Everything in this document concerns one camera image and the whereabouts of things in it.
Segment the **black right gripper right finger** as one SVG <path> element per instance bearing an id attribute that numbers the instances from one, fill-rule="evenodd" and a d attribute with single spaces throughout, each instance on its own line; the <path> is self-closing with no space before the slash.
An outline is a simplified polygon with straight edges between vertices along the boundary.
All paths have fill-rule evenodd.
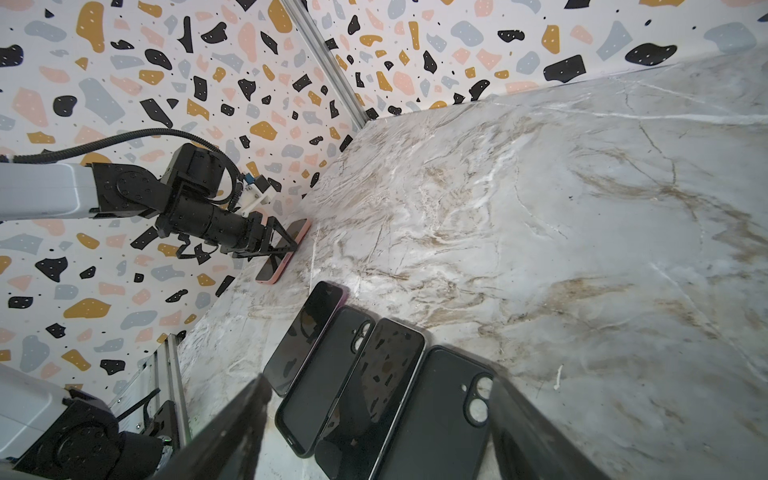
<path id="1" fill-rule="evenodd" d="M 489 420 L 503 479 L 605 479 L 607 475 L 502 376 L 493 380 Z"/>

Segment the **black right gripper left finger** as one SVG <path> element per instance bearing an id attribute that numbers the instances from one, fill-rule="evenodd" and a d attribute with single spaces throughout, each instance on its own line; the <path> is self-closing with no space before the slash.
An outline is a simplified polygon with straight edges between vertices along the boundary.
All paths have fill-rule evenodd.
<path id="1" fill-rule="evenodd" d="M 253 480 L 271 397 L 268 381 L 254 378 L 153 477 Z"/>

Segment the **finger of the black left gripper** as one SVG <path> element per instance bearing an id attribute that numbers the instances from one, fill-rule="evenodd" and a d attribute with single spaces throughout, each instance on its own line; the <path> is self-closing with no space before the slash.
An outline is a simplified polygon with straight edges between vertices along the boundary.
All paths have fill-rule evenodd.
<path id="1" fill-rule="evenodd" d="M 300 234 L 300 221 L 295 220 L 290 224 L 281 223 L 275 216 L 267 220 L 269 237 L 267 245 L 271 249 L 296 249 Z"/>

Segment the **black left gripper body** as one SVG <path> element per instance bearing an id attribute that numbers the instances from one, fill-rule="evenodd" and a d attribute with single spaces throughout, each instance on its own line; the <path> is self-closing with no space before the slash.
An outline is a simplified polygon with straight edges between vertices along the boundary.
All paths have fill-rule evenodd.
<path id="1" fill-rule="evenodd" d="M 275 227 L 279 223 L 277 218 L 249 215 L 246 220 L 246 244 L 243 247 L 242 257 L 253 258 L 277 253 L 278 249 L 273 245 Z"/>

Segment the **black phone case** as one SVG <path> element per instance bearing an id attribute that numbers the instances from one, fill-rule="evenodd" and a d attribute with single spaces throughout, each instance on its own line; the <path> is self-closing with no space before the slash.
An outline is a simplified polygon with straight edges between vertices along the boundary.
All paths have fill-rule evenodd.
<path id="1" fill-rule="evenodd" d="M 341 307 L 329 321 L 275 415 L 278 431 L 296 456 L 313 454 L 374 326 L 368 313 L 352 306 Z"/>
<path id="2" fill-rule="evenodd" d="M 430 348 L 376 472 L 378 479 L 474 479 L 489 436 L 495 372 Z"/>

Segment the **large black phone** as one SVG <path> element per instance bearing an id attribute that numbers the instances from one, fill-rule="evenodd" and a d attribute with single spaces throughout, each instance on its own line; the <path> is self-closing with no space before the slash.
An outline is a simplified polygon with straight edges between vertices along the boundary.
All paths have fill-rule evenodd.
<path id="1" fill-rule="evenodd" d="M 347 297 L 345 287 L 318 282 L 268 360 L 263 375 L 285 397 L 315 348 L 319 337 Z"/>

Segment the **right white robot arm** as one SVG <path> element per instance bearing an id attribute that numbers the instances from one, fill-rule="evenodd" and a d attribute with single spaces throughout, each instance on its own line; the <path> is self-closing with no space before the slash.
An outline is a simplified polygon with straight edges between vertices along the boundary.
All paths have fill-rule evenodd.
<path id="1" fill-rule="evenodd" d="M 165 457 L 161 439 L 120 431 L 101 400 L 58 389 L 52 420 L 12 455 L 12 468 L 45 479 L 251 479 L 271 397 L 257 376 L 190 444 Z M 504 378 L 493 383 L 489 421 L 505 479 L 606 476 Z"/>

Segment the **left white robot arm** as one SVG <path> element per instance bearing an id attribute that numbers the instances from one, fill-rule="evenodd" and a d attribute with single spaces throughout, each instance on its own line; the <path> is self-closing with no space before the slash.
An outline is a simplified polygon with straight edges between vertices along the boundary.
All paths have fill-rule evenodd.
<path id="1" fill-rule="evenodd" d="M 50 163 L 46 156 L 1 161 L 3 221 L 152 218 L 159 236 L 196 237 L 235 258 L 297 251 L 310 223 L 239 211 L 244 183 L 223 153 L 182 145 L 162 177 L 134 164 Z"/>

